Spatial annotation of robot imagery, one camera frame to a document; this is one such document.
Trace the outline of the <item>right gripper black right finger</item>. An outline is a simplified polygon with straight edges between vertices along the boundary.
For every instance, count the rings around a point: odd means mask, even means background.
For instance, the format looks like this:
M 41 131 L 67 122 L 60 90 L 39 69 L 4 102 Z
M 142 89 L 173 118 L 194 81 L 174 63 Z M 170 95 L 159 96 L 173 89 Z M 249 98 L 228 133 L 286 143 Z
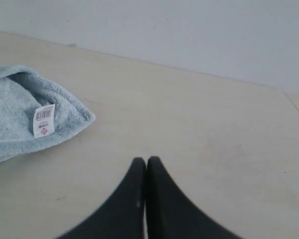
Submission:
M 157 156 L 147 164 L 146 220 L 149 239 L 239 238 L 194 205 Z

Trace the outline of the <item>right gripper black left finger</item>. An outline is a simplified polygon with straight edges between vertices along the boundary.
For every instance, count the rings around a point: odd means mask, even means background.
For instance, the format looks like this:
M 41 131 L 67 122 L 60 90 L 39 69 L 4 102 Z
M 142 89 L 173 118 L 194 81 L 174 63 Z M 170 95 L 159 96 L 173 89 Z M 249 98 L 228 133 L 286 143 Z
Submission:
M 110 197 L 61 239 L 143 239 L 146 163 L 136 157 Z

